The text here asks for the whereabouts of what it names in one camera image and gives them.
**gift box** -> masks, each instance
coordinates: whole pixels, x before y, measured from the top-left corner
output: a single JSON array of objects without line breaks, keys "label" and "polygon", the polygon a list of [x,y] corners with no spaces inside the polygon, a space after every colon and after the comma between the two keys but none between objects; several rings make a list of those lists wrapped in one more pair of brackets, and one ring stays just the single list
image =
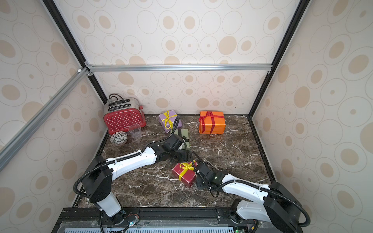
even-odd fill
[{"label": "gift box", "polygon": [[198,120],[201,134],[223,134],[225,119],[222,111],[202,111]]},{"label": "gift box", "polygon": [[[185,140],[185,144],[187,145],[186,149],[190,149],[188,129],[177,129],[175,131],[175,134],[177,134],[180,137],[182,137]],[[179,149],[185,149],[184,143],[180,146]]]},{"label": "gift box", "polygon": [[196,177],[192,162],[176,164],[176,166],[172,169],[172,174],[179,178],[179,180],[183,182],[188,188],[192,186]]},{"label": "gift box", "polygon": [[[176,117],[178,116],[174,110],[166,111],[162,114],[159,114],[159,123],[161,123],[164,131],[166,133],[170,132],[173,127],[173,123],[175,122]],[[178,127],[182,127],[183,124],[181,123],[181,120],[179,121]]]}]

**metal grill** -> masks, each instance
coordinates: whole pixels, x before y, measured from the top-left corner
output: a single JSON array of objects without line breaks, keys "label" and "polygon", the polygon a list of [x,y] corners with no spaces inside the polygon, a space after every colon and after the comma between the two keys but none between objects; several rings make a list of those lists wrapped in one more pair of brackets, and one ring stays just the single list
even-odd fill
[{"label": "metal grill", "polygon": [[[107,228],[105,233],[123,229]],[[101,233],[101,231],[100,228],[66,228],[65,233]],[[126,233],[233,233],[233,227],[133,227]]]},{"label": "metal grill", "polygon": [[146,124],[141,112],[135,108],[108,113],[104,116],[104,121],[111,135],[118,131],[128,131],[133,124],[139,124],[141,127]]}]

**clear plastic cup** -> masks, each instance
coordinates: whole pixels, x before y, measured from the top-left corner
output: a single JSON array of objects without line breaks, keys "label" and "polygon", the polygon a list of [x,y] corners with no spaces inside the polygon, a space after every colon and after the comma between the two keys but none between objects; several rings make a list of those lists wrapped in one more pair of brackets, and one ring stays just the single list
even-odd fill
[{"label": "clear plastic cup", "polygon": [[142,137],[141,126],[138,124],[131,125],[128,128],[128,132],[134,139],[140,139]]}]

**red toaster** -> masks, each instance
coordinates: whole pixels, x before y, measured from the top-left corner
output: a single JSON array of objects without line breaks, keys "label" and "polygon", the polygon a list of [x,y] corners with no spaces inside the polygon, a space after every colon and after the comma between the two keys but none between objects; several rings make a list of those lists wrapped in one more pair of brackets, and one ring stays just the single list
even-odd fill
[{"label": "red toaster", "polygon": [[142,105],[135,98],[123,99],[120,95],[110,94],[108,102],[104,107],[104,121],[113,135],[118,131],[128,131],[134,124],[144,127],[146,125]]}]

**white robot arm segment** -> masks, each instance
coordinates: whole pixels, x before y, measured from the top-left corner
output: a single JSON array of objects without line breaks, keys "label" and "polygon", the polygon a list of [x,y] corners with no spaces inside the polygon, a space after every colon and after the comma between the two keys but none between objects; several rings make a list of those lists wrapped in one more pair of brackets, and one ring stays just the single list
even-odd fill
[{"label": "white robot arm segment", "polygon": [[[125,155],[125,156],[130,156],[132,154],[136,154],[137,152],[138,151],[136,151],[134,153],[131,153],[131,154],[128,154],[128,155]],[[107,161],[119,159],[119,158],[122,158],[122,157],[123,156],[118,157],[118,158],[110,158],[110,159],[107,159]],[[133,157],[133,158],[130,158],[130,159],[127,159],[127,160],[123,160],[121,162],[117,162],[117,163],[114,163],[114,164],[110,164],[110,165],[108,165],[108,167],[110,169],[113,169],[112,180],[115,180],[119,176],[121,176],[121,175],[123,175],[123,174],[125,174],[129,171],[133,171],[133,170],[135,170],[139,167],[154,164],[156,162],[156,159],[157,159],[157,156],[154,154],[154,150],[150,147],[147,147],[145,149],[145,151],[139,156],[136,156],[136,157]]]},{"label": "white robot arm segment", "polygon": [[[222,182],[225,183],[229,180],[242,180],[238,179],[231,174],[226,175]],[[254,185],[261,186],[263,188],[268,188],[268,185],[261,185],[257,183],[250,182]],[[235,194],[237,196],[241,196],[253,202],[248,202],[242,200],[237,206],[237,214],[243,219],[258,219],[267,222],[271,222],[268,217],[267,211],[263,206],[264,200],[263,197],[266,197],[268,193],[259,191],[256,188],[250,187],[248,185],[242,183],[230,183],[222,188],[222,190],[226,193]]]}]

